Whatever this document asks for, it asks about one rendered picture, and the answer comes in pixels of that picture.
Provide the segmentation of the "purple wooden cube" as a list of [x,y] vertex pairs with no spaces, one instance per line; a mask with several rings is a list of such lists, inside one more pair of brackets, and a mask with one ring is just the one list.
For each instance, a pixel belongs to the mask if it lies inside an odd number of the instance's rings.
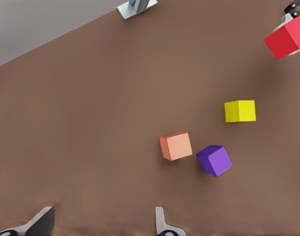
[[233,166],[224,146],[209,145],[198,152],[196,157],[203,170],[215,177],[219,177]]

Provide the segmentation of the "yellow wooden cube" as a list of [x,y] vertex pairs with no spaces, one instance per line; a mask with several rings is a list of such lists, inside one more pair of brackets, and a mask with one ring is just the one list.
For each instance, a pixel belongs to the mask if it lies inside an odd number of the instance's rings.
[[224,104],[225,122],[256,121],[255,100],[236,100]]

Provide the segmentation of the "silver frame post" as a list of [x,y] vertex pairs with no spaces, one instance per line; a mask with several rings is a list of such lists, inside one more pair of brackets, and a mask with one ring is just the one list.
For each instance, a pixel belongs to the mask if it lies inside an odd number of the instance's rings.
[[158,4],[157,0],[129,0],[116,9],[124,19],[130,19]]

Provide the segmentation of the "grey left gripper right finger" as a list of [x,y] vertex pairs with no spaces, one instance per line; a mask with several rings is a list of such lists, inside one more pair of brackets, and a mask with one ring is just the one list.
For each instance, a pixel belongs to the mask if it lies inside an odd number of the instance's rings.
[[155,226],[156,236],[186,236],[183,229],[166,223],[162,206],[155,207]]

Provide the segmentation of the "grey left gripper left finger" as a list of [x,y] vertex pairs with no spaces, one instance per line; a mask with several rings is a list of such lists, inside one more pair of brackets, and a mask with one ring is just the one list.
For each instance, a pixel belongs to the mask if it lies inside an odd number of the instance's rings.
[[6,229],[0,236],[53,236],[55,229],[55,207],[47,206],[26,224]]

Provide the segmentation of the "red wooden cube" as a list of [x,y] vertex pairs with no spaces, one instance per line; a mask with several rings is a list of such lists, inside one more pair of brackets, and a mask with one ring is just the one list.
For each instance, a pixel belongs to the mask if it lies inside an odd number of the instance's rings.
[[264,42],[276,60],[300,49],[300,15],[273,31]]

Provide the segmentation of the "orange wooden cube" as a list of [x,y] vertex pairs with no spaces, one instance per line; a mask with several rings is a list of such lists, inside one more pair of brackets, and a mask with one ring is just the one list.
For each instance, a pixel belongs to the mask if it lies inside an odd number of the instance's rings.
[[176,132],[159,137],[162,155],[174,161],[192,155],[192,147],[188,132]]

